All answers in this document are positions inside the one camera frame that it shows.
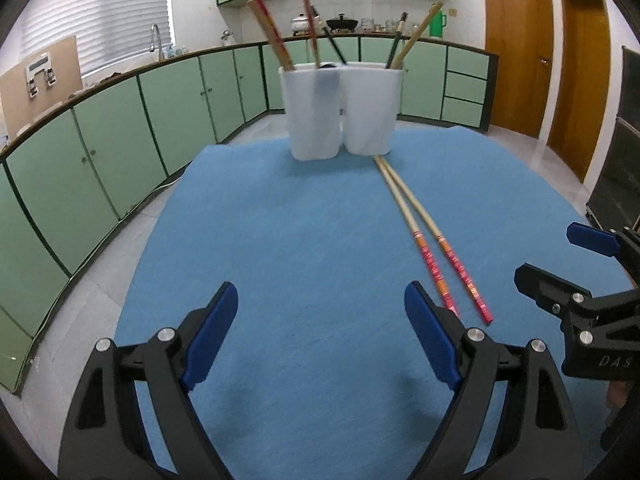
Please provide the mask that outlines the operator hand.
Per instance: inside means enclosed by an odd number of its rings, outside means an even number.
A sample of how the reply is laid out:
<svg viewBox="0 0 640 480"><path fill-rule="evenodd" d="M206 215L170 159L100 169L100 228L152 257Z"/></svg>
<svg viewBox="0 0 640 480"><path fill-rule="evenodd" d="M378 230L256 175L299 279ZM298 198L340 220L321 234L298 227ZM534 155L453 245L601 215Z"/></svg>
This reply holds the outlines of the operator hand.
<svg viewBox="0 0 640 480"><path fill-rule="evenodd" d="M600 445L606 452L639 435L639 382L610 382L605 404L610 410Z"/></svg>

